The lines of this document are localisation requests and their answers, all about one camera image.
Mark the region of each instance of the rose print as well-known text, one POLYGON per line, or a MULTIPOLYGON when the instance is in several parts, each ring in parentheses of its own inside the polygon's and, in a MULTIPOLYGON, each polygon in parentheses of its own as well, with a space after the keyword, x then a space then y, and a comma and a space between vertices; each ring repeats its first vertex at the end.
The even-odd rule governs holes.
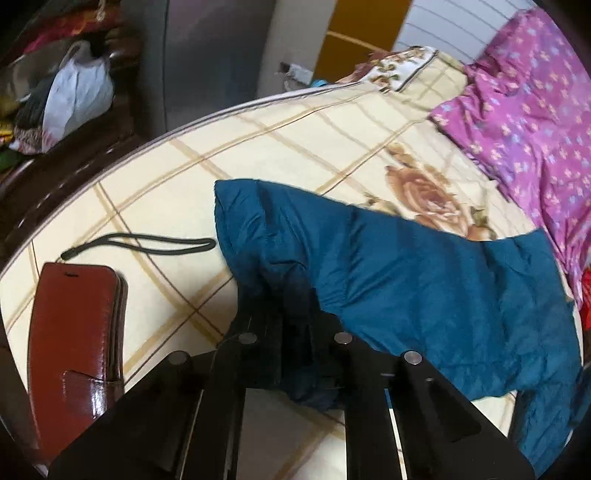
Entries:
POLYGON ((396 198, 420 217, 426 226, 451 230, 461 236, 467 233, 467 220, 461 207, 441 187, 416 168, 386 167, 386 177, 396 198))

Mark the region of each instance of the black strap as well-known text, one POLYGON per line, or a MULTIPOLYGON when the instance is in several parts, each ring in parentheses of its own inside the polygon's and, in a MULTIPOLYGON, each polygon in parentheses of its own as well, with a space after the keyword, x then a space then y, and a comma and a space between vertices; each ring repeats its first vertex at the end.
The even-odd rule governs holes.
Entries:
POLYGON ((85 244, 72 247, 63 252, 60 257, 63 261, 70 260, 89 248, 99 247, 101 245, 111 245, 112 247, 121 247, 135 252, 142 252, 150 255, 187 255, 199 252, 207 252, 216 246, 213 238, 173 238, 169 236, 148 235, 147 233, 107 233, 106 235, 95 238, 85 244), (153 240, 165 244, 196 245, 191 248, 181 248, 178 250, 160 250, 158 248, 146 248, 138 245, 116 242, 112 238, 135 238, 140 240, 153 240))

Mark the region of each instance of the orange door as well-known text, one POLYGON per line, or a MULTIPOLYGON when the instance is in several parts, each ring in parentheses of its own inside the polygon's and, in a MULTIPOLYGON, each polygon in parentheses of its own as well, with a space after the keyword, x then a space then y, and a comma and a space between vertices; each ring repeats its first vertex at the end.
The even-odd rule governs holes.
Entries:
POLYGON ((335 82, 373 50, 390 51, 411 0, 338 0, 314 78, 335 82))

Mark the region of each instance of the red cloth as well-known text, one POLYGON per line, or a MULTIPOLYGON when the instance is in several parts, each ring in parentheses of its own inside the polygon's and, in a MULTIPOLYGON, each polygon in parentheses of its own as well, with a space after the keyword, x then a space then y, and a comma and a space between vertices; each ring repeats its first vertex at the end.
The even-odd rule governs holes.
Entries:
POLYGON ((583 306, 581 307, 583 330, 591 329, 591 268, 583 272, 583 306))

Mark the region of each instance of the metal rivet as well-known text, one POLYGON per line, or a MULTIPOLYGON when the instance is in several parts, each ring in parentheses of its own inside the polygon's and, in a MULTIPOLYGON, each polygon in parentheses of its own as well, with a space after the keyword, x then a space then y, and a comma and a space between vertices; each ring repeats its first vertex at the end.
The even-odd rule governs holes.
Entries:
POLYGON ((187 352, 183 352, 181 350, 177 350, 176 352, 172 352, 168 354, 166 359, 168 360, 169 364, 173 365, 182 365, 187 360, 189 360, 189 354, 187 352))
POLYGON ((353 335, 349 332, 339 332, 335 333, 335 342, 340 345, 347 345, 353 341, 353 335))
POLYGON ((252 345, 256 343, 256 335, 252 332, 244 332, 238 335, 238 341, 243 345, 252 345))
POLYGON ((420 353, 410 350, 404 354, 404 359, 411 365, 418 365, 423 361, 420 353))

